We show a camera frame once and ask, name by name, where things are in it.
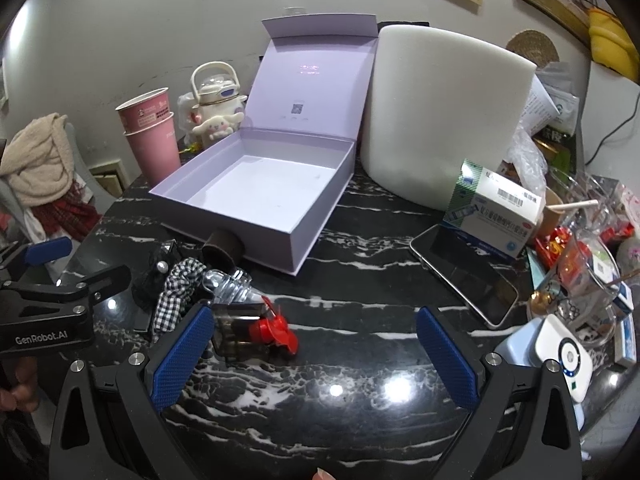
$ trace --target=open gift box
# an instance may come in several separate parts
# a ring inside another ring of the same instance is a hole
[[[264,20],[271,37],[241,128],[151,190],[163,224],[235,233],[295,275],[353,174],[378,26],[368,14]]]

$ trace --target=white foam roll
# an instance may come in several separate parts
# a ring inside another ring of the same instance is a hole
[[[497,169],[535,69],[463,34],[383,28],[364,119],[364,169],[385,189],[445,210],[465,158]]]

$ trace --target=box flap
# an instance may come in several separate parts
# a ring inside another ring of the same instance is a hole
[[[271,37],[242,128],[355,140],[378,41],[372,14],[263,21]]]

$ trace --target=phone screen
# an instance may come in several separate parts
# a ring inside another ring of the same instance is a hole
[[[410,247],[494,325],[500,325],[518,299],[513,285],[446,227],[428,229]]]

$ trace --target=black marble table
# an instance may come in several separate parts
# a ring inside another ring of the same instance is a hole
[[[135,278],[145,272],[149,251],[169,238],[196,246],[160,225],[147,191],[139,178],[116,201],[68,264],[63,283],[116,264],[127,264]],[[509,328],[487,330],[408,251],[409,241],[441,217],[382,189],[357,167],[296,277],[243,265],[282,308],[300,351],[288,366],[254,360],[228,367],[213,352],[198,363],[165,417],[206,476],[310,479],[320,466],[338,480],[409,479],[433,469],[466,411],[453,404],[419,345],[415,312],[427,303],[442,307],[490,351],[526,322],[531,290],[526,259],[517,270],[498,266],[525,293]],[[132,330],[136,313],[129,291],[99,304],[96,342],[82,358],[114,364],[146,348]],[[606,359],[602,352],[598,364]],[[587,428],[629,374],[616,387],[608,376],[594,378]],[[500,430],[505,436],[513,417],[511,408]]]

